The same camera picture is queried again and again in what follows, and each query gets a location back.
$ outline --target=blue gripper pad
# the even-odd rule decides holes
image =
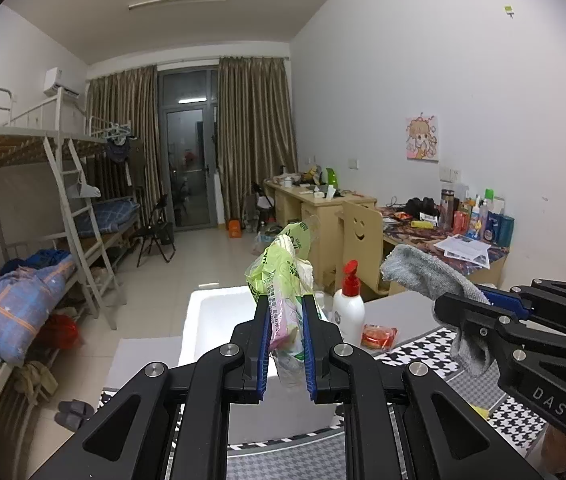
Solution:
[[[502,294],[496,289],[487,287],[481,287],[481,292],[493,306],[509,310],[514,313],[517,319],[526,320],[530,316],[530,311],[523,306],[523,302],[519,298]]]
[[[265,387],[268,385],[268,365],[269,365],[269,340],[272,337],[272,323],[268,312],[263,320],[263,330],[261,332],[261,346],[259,348],[259,360],[257,362],[256,372],[256,392],[259,398],[263,400]]]
[[[303,360],[305,363],[305,384],[311,400],[316,400],[317,387],[314,374],[314,348],[310,336],[310,325],[307,321],[307,308],[303,304]]]

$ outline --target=curtain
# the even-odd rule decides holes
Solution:
[[[132,133],[143,143],[145,181],[134,184],[144,188],[140,198],[145,211],[151,211],[163,193],[156,88],[156,67],[146,66],[92,79],[87,93],[88,117],[118,124],[131,121]],[[103,199],[130,193],[125,164],[112,162],[103,153],[94,157],[90,169]]]
[[[225,219],[239,219],[252,182],[297,170],[297,140],[282,58],[222,57],[218,163]]]

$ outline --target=air conditioner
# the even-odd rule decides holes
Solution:
[[[73,97],[74,99],[78,98],[80,92],[74,88],[68,86],[67,83],[67,76],[64,74],[63,70],[60,68],[51,68],[45,73],[45,84],[43,86],[43,91],[45,95],[52,96],[56,95],[58,92],[59,87],[63,87],[65,90],[65,94]]]

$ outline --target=gray sock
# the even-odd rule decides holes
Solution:
[[[435,256],[426,254],[416,247],[408,245],[395,247],[381,264],[381,275],[387,282],[397,282],[431,300],[451,292],[469,300],[490,303],[470,280]],[[457,331],[450,348],[450,357],[471,376],[478,377],[486,373],[494,360],[487,348],[486,340],[479,336],[466,336],[460,328],[450,328]]]

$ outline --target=poster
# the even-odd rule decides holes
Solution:
[[[439,160],[439,120],[436,116],[410,117],[407,121],[407,158],[415,160]]]

